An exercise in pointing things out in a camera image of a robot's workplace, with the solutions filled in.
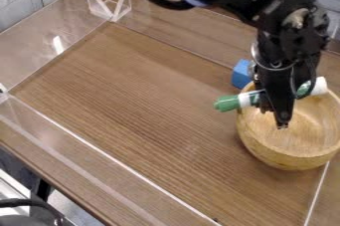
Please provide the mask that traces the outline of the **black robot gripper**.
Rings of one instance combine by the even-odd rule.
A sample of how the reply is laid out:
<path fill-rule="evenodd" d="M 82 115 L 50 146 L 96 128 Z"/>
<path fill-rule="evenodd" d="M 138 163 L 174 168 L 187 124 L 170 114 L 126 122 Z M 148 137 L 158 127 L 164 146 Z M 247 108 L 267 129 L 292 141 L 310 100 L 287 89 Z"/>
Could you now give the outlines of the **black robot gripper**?
<path fill-rule="evenodd" d="M 251 56 L 252 79 L 260 90 L 258 106 L 263 113 L 272 112 L 278 129 L 288 128 L 295 101 L 310 96 L 316 87 L 319 56 L 288 63 L 279 61 L 278 67 L 272 67 L 272 61 L 258 45 L 251 48 Z"/>

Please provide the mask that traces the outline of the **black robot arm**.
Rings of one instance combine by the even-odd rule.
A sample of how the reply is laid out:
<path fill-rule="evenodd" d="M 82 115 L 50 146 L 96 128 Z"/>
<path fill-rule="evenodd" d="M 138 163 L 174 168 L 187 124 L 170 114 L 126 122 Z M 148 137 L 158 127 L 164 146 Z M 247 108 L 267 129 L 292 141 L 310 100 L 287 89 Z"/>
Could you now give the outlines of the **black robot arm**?
<path fill-rule="evenodd" d="M 251 48 L 252 79 L 263 91 L 259 107 L 274 112 L 278 127 L 290 125 L 299 87 L 316 83 L 330 19 L 318 0 L 186 0 L 218 7 L 258 31 Z"/>

